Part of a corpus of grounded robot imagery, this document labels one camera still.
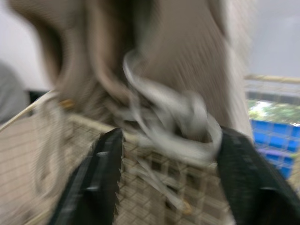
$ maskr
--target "tree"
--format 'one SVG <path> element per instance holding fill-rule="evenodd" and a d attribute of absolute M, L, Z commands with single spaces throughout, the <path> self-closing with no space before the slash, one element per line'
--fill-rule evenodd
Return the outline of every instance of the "tree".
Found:
<path fill-rule="evenodd" d="M 265 120 L 276 123 L 300 124 L 300 105 L 272 103 L 258 108 L 259 101 L 249 100 L 249 117 L 253 120 Z"/>
<path fill-rule="evenodd" d="M 267 121 L 300 124 L 300 106 L 291 104 L 271 104 L 263 108 Z"/>

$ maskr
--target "blue plastic crate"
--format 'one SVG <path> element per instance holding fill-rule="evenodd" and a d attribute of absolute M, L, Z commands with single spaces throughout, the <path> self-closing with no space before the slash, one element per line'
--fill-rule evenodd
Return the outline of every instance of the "blue plastic crate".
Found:
<path fill-rule="evenodd" d="M 252 120 L 256 148 L 288 179 L 300 148 L 300 127 Z"/>

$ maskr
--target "white cord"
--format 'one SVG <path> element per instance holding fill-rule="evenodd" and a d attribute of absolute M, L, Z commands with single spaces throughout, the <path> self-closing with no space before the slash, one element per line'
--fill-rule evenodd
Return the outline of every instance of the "white cord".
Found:
<path fill-rule="evenodd" d="M 143 146 L 143 142 L 146 142 L 146 145 L 152 143 L 152 146 L 164 155 L 192 165 L 207 166 L 214 162 L 220 148 L 222 131 L 216 120 L 206 112 L 203 99 L 196 93 L 183 96 L 166 86 L 133 75 L 128 64 L 132 57 L 133 52 L 126 54 L 123 67 L 132 86 L 131 113 L 145 133 L 140 135 L 140 145 Z M 171 130 L 166 130 L 165 127 L 168 126 L 162 126 L 159 119 L 157 122 L 148 122 L 147 118 L 142 117 L 138 94 L 157 106 L 165 118 L 171 118 L 183 135 L 203 135 L 207 131 L 212 141 L 202 143 L 177 136 Z"/>
<path fill-rule="evenodd" d="M 66 116 L 59 105 L 57 94 L 47 93 L 36 107 L 40 154 L 35 165 L 34 186 L 43 197 L 55 196 L 62 190 L 66 176 L 66 162 L 62 142 L 64 141 Z M 50 173 L 50 159 L 55 157 L 56 178 L 48 190 L 43 188 L 43 180 Z"/>

